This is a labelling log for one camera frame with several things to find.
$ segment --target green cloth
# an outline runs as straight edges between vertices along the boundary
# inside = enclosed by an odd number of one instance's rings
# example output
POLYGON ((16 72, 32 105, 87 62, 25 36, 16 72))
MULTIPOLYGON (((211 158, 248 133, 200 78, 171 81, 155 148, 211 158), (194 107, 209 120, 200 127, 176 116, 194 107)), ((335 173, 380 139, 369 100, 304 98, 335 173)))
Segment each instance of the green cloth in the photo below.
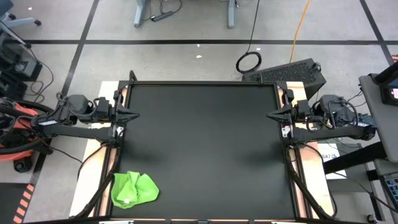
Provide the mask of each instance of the green cloth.
POLYGON ((114 174, 111 192, 112 202, 119 208, 131 208, 135 205, 156 200, 159 189, 147 175, 128 171, 127 174, 114 174))

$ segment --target black tabletop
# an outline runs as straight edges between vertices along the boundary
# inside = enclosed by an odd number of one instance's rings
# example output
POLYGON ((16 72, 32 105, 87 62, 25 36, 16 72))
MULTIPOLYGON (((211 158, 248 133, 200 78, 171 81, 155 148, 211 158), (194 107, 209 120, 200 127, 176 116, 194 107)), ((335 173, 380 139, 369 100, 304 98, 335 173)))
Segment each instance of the black tabletop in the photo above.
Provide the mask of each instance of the black tabletop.
POLYGON ((381 101, 380 88, 369 76, 360 77, 359 82, 369 110, 377 125, 377 133, 391 162, 398 162, 398 106, 385 105, 381 101))
POLYGON ((119 172, 148 174, 160 194, 115 218, 293 219, 274 85, 136 85, 141 114, 124 133, 119 172))

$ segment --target desk leg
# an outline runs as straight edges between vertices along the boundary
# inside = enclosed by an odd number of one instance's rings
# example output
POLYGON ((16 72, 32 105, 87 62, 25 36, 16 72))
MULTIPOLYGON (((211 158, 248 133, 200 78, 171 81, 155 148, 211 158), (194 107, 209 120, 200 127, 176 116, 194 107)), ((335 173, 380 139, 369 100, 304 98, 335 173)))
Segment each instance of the desk leg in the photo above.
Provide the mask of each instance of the desk leg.
POLYGON ((381 142, 368 145, 362 149, 337 157, 336 159, 329 160, 323 164, 325 174, 331 174, 339 170, 347 169, 352 166, 365 164, 375 159, 386 158, 381 142))
POLYGON ((228 28, 232 29, 234 27, 235 18, 235 0, 229 0, 228 3, 228 28))
POLYGON ((137 10, 134 16, 134 27, 138 28, 141 25, 142 17, 145 15, 146 0, 137 0, 137 10))

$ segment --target gray floor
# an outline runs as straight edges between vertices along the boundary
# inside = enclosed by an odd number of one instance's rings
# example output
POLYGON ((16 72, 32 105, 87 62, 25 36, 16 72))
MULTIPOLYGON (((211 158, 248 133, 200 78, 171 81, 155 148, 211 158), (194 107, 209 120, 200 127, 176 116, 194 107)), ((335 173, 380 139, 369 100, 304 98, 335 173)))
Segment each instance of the gray floor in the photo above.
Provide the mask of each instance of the gray floor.
MULTIPOLYGON (((44 93, 43 104, 54 107, 56 92, 61 91, 67 76, 73 74, 68 94, 80 93, 88 98, 98 96, 102 81, 126 80, 134 70, 139 80, 240 80, 236 60, 247 50, 247 44, 83 44, 80 42, 91 7, 98 0, 19 0, 11 10, 17 17, 36 17, 42 26, 17 27, 23 38, 72 40, 61 44, 34 44, 32 50, 54 73, 54 83, 44 93), (72 60, 78 63, 73 66, 72 60)), ((132 24, 137 7, 135 0, 99 0, 87 40, 248 40, 256 9, 255 0, 238 0, 235 28, 227 29, 227 3, 217 0, 183 0, 180 12, 160 22, 147 21, 136 29, 132 24)), ((384 40, 398 40, 396 0, 366 0, 384 40)), ((159 2, 152 1, 152 14, 159 15, 159 2)), ((261 1, 254 40, 292 40, 305 1, 261 1)), ((178 7, 177 0, 165 2, 165 11, 178 7)), ((388 66, 382 48, 359 0, 314 0, 299 33, 299 40, 317 40, 314 45, 298 45, 294 60, 313 58, 322 65, 327 84, 320 95, 337 94, 349 98, 359 92, 358 77, 377 73, 388 66), (362 40, 360 45, 328 45, 323 40, 362 40)), ((389 45, 398 54, 398 45, 389 45)), ((253 44, 251 50, 262 55, 261 68, 289 62, 291 45, 253 44)), ((247 58, 243 68, 256 62, 247 58)), ((39 80, 50 81, 43 69, 39 80)), ((363 96, 353 100, 364 102, 363 96)), ((368 113, 366 105, 358 108, 368 113)), ((86 140, 58 137, 53 145, 76 157, 83 157, 86 140)), ((44 162, 25 222, 67 218, 76 185, 79 164, 57 152, 44 162)), ((0 182, 29 182, 31 172, 18 174, 12 163, 0 163, 0 182)), ((342 220, 365 221, 371 212, 366 194, 336 194, 338 217, 342 220)), ((392 223, 389 217, 386 223, 392 223)))

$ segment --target office chair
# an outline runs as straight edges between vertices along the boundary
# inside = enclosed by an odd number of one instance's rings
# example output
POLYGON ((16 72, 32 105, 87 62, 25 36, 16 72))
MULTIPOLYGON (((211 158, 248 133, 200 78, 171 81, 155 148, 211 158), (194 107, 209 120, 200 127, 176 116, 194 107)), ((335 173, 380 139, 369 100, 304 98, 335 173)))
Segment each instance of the office chair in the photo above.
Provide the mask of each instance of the office chair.
POLYGON ((18 35, 16 35, 11 27, 25 25, 25 24, 36 24, 37 26, 42 25, 40 21, 37 19, 30 17, 26 19, 16 19, 16 16, 8 13, 8 11, 14 6, 14 4, 10 0, 0 0, 0 30, 4 31, 14 39, 16 39, 19 43, 23 44, 26 48, 31 48, 32 46, 29 43, 25 43, 18 35))

